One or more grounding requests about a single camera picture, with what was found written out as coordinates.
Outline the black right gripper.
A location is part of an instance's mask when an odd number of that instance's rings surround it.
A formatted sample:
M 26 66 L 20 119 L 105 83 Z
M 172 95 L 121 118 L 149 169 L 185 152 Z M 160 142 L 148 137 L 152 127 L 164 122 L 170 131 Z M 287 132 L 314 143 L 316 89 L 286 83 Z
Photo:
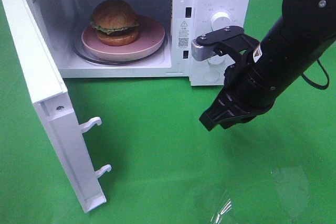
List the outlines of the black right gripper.
M 199 120 L 211 131 L 220 125 L 228 129 L 268 112 L 275 102 L 276 54 L 272 49 L 256 48 L 225 70 L 225 82 L 212 105 Z

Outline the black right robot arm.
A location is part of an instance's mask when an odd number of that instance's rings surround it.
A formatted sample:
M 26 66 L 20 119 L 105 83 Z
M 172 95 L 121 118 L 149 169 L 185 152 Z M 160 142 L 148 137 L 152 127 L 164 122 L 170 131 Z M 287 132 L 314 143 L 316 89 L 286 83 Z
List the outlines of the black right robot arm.
M 212 130 L 247 123 L 275 100 L 335 42 L 335 0 L 283 0 L 282 14 L 263 40 L 228 26 L 192 41 L 202 61 L 229 55 L 224 86 L 200 122 Z

